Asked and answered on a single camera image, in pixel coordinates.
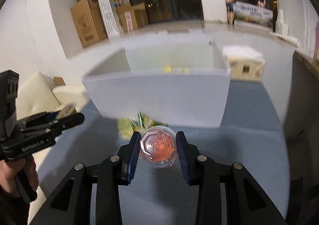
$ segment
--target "white storage box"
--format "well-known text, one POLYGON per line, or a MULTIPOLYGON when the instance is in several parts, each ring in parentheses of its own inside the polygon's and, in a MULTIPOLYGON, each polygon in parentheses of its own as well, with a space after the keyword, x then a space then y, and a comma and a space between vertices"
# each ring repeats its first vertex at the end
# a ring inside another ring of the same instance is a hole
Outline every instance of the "white storage box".
POLYGON ((83 77, 101 115, 133 119, 139 110, 171 126, 219 127, 230 69, 209 38, 166 34, 144 40, 140 47, 132 42, 117 51, 83 77))

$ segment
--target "metal screw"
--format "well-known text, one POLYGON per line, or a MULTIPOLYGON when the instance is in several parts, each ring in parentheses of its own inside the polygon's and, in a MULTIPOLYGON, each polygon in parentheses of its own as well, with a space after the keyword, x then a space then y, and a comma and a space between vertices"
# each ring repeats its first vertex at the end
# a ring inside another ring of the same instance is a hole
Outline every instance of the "metal screw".
POLYGON ((240 170, 240 169, 242 169, 242 163, 234 163, 234 168, 236 168, 236 169, 238 169, 238 170, 240 170))
POLYGON ((204 156, 204 155, 199 155, 199 156, 197 157, 197 160, 198 160, 198 161, 201 161, 201 162, 204 162, 204 161, 207 160, 207 157, 204 156))
POLYGON ((113 156, 110 157, 110 160, 112 162, 116 162, 116 161, 120 160, 120 157, 118 155, 113 155, 113 156))
POLYGON ((81 170, 84 167, 84 165, 82 163, 78 163, 74 166, 75 170, 81 170))

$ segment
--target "person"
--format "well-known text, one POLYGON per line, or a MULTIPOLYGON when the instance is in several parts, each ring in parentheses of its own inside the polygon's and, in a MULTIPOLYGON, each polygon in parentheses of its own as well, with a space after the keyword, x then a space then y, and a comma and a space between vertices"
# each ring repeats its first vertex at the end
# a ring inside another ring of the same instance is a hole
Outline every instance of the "person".
POLYGON ((24 169, 29 184, 35 191, 39 185, 36 164, 32 155, 17 161, 0 161, 0 224, 26 225, 29 204, 26 204, 17 190, 14 177, 24 169))

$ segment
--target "red liquid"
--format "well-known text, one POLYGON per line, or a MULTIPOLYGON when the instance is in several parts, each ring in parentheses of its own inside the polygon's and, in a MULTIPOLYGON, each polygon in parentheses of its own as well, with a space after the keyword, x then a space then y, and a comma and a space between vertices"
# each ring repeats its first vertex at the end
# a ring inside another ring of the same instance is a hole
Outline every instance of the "red liquid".
POLYGON ((142 156, 152 162, 168 161, 175 152, 175 145, 170 134, 161 129, 147 132, 141 140, 142 156))

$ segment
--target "yellow object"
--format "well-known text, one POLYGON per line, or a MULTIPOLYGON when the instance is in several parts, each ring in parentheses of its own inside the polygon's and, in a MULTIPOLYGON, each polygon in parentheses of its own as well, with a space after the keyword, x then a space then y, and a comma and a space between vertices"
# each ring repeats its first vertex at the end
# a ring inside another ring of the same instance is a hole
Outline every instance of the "yellow object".
POLYGON ((170 66, 165 67, 164 70, 165 73, 171 73, 172 72, 172 68, 170 66))

